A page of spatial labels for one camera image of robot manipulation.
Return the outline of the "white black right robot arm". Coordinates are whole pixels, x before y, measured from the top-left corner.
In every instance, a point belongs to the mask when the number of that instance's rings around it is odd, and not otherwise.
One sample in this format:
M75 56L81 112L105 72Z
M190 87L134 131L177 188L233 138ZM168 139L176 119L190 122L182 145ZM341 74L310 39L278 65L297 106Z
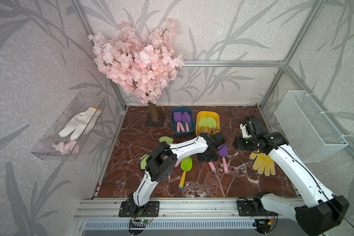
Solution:
M281 133L269 133L260 119L251 116L240 124L240 129L242 135L233 142L235 149L259 151L269 156L302 198L297 201L262 192L253 196L255 212L269 211L285 216L297 222L310 236L319 236L341 224L350 206L348 200L325 187L298 158Z

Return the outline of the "purple pointed shovel pink handle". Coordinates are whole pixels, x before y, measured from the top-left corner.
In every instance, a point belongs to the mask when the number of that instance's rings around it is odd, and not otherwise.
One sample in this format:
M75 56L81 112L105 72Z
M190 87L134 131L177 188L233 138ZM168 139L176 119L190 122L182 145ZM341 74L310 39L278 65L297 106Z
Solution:
M215 172L216 168L215 168L214 164L212 162L209 162L208 164L209 164L209 167L210 167L211 171Z

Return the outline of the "green shovel wooden handle front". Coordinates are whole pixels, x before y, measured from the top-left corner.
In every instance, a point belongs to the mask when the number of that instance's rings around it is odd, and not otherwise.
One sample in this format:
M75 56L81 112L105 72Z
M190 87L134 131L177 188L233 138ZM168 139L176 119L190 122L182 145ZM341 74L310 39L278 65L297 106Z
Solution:
M204 132L204 128L207 126L207 118L203 117L198 122L198 133L201 134Z

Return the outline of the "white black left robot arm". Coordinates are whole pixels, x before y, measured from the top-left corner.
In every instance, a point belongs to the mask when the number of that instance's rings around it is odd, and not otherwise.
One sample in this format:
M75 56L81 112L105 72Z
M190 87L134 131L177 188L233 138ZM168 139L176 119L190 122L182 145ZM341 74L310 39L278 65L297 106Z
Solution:
M129 212L136 215L145 209L158 183L171 175L177 162L193 155L197 156L200 163L217 161L217 150L223 144L225 138L221 133L212 136L201 133L196 138L179 144L161 142L147 157L144 177L137 190L129 197Z

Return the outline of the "green shovel yellow handle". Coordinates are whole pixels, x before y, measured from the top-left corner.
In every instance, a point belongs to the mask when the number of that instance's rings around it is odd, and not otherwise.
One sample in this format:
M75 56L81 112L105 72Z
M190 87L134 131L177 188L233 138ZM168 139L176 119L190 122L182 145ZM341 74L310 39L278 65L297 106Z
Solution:
M180 164L180 167L183 170L183 174L179 183L179 189L182 190L185 183L186 173L192 169L192 158L189 156L183 159Z

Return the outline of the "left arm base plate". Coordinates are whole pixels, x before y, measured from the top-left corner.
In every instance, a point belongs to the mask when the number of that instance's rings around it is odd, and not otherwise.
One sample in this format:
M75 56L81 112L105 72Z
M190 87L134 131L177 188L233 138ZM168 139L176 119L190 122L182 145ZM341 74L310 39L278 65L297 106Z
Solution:
M121 203L119 217L158 217L160 210L159 201L149 201L144 206L136 206L134 202Z

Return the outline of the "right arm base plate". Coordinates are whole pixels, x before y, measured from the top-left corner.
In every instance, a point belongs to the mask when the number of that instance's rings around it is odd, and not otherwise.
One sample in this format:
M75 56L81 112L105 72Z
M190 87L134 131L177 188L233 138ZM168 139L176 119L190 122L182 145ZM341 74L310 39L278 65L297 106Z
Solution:
M272 211L266 211L258 203L253 203L253 200L246 198L237 199L237 209L239 216L248 216L248 217L271 217L272 219L278 216L278 213Z

